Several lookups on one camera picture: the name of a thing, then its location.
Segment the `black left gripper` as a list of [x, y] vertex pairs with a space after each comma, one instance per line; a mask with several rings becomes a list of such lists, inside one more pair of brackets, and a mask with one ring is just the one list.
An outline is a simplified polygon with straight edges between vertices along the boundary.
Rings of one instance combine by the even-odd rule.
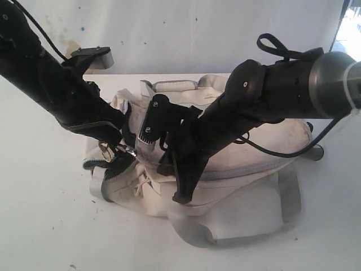
[[73, 68], [44, 60], [37, 65], [41, 105], [66, 130], [100, 141], [120, 141], [125, 115], [105, 102]]

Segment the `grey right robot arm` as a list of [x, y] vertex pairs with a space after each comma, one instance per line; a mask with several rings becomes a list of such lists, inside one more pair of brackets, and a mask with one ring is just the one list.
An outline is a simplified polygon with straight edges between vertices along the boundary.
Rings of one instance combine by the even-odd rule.
[[331, 52], [268, 66], [247, 60], [202, 114], [187, 110], [186, 119], [172, 127], [159, 172], [175, 174], [173, 200], [187, 204], [209, 159], [245, 141], [252, 129], [285, 119], [337, 123], [358, 109], [360, 64], [347, 54]]

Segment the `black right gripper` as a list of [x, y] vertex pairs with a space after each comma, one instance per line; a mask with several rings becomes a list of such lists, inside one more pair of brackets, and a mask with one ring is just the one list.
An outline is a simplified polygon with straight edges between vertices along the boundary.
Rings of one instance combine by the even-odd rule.
[[157, 172], [175, 176], [172, 200], [187, 204], [209, 159], [254, 127], [252, 104], [218, 98], [205, 111], [157, 100], [162, 136], [167, 149]]

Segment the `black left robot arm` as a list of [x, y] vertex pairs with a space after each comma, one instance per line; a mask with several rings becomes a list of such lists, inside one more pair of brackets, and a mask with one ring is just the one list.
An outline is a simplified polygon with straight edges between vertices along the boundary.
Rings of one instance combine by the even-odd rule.
[[80, 49], [59, 63], [28, 24], [18, 1], [1, 1], [1, 76], [51, 114], [66, 130], [110, 145], [122, 139], [125, 115], [83, 79], [88, 68], [112, 66], [109, 47]]

